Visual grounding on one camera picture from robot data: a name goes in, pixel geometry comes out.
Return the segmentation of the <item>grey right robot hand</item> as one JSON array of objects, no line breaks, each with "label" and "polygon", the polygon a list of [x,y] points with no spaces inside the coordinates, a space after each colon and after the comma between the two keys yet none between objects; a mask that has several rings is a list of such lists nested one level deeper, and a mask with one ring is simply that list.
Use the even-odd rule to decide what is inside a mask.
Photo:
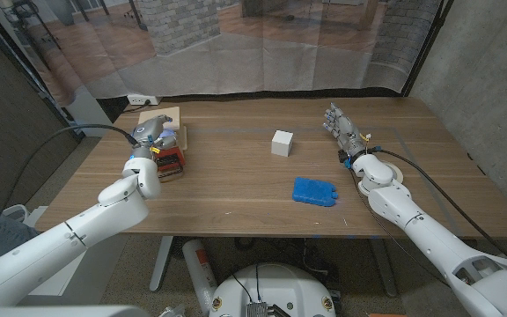
[{"label": "grey right robot hand", "polygon": [[323,123],[324,129],[336,139],[340,149],[346,152],[350,163],[366,153],[366,145],[358,128],[334,102],[326,110],[325,118],[327,121]]}]

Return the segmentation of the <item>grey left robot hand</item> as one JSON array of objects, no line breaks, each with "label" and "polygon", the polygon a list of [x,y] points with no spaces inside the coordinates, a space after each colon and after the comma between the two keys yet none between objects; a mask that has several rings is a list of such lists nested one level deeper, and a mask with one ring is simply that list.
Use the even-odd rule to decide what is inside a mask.
[{"label": "grey left robot hand", "polygon": [[157,159],[156,149],[169,150],[176,146],[177,137],[174,134],[162,135],[164,124],[173,119],[165,114],[155,116],[143,123],[139,123],[133,130],[132,137],[137,144],[132,147],[130,159]]}]

